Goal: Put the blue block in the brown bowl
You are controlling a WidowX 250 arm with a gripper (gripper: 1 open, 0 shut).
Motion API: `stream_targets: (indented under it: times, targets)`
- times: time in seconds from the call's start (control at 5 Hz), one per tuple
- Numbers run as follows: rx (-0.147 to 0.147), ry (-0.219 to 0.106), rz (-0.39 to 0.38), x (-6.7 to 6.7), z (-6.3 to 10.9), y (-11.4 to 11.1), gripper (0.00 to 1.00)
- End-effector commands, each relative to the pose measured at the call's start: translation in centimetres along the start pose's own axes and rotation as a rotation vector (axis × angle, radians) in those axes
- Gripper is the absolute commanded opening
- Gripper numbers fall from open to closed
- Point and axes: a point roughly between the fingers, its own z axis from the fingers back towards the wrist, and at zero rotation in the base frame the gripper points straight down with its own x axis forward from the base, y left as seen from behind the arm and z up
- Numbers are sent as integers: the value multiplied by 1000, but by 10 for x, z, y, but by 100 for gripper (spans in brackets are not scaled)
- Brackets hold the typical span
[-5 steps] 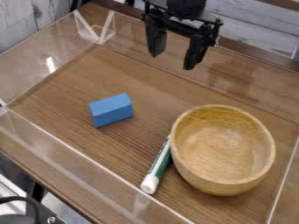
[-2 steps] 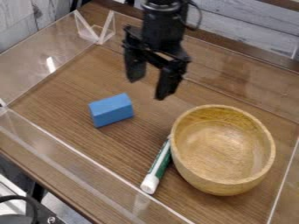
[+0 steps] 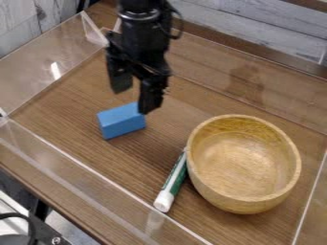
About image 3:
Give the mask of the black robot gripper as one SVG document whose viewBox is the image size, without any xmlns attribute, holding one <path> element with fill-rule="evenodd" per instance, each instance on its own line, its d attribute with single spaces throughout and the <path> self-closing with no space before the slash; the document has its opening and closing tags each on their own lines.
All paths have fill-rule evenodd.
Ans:
<svg viewBox="0 0 327 245">
<path fill-rule="evenodd" d="M 146 115 L 161 107 L 170 68 L 164 59 L 168 51 L 172 9 L 141 11 L 120 9 L 121 32 L 105 34 L 105 67 L 109 87 L 114 94 L 133 86 L 133 77 L 142 79 L 137 111 Z"/>
</svg>

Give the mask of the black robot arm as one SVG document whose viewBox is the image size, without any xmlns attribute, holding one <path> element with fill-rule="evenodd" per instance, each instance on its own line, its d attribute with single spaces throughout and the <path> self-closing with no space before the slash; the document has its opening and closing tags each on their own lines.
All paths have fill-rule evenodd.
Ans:
<svg viewBox="0 0 327 245">
<path fill-rule="evenodd" d="M 140 81 L 137 112 L 156 110 L 164 100 L 170 68 L 164 59 L 170 36 L 172 7 L 166 0 L 118 0 L 121 32 L 105 34 L 109 86 L 118 94 Z"/>
</svg>

